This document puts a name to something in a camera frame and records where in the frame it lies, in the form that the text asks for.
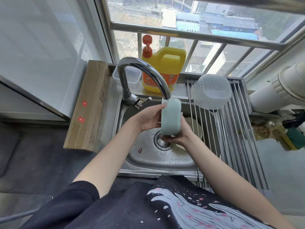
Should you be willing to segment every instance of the person's left hand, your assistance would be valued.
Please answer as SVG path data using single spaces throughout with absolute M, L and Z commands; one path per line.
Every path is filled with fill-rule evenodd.
M 134 115 L 132 118 L 139 129 L 139 132 L 152 128 L 161 127 L 161 110 L 166 107 L 166 103 L 147 107 Z

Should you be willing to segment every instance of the bottle label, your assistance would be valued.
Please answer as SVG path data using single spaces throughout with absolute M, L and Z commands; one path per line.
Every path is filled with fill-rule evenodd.
M 168 87 L 170 88 L 173 84 L 177 82 L 177 79 L 180 74 L 177 75 L 169 75 L 169 74 L 162 74 L 163 79 L 167 83 Z M 143 83 L 151 86 L 151 87 L 158 87 L 157 84 L 152 80 L 151 77 L 149 77 L 146 73 L 143 72 Z

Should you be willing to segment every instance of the black shirt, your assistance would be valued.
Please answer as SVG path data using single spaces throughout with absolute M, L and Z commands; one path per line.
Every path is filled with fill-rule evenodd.
M 28 228 L 273 228 L 183 176 L 133 183 L 99 198 L 86 181 L 70 184 L 37 211 Z

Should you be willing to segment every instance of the faucet handle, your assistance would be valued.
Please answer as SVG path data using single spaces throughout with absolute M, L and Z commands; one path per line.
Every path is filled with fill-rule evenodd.
M 146 104 L 147 102 L 149 102 L 149 101 L 151 101 L 152 100 L 152 98 L 151 97 L 148 97 L 146 100 L 142 100 L 142 99 L 140 99 L 136 104 L 135 104 L 135 107 L 137 108 L 137 109 L 140 109 L 140 108 L 142 108 L 143 106 L 144 106 L 144 104 Z

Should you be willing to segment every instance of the cardboard box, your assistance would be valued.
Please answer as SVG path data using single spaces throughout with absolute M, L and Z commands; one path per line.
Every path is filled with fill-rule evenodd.
M 107 62 L 89 60 L 64 148 L 94 151 L 108 78 Z

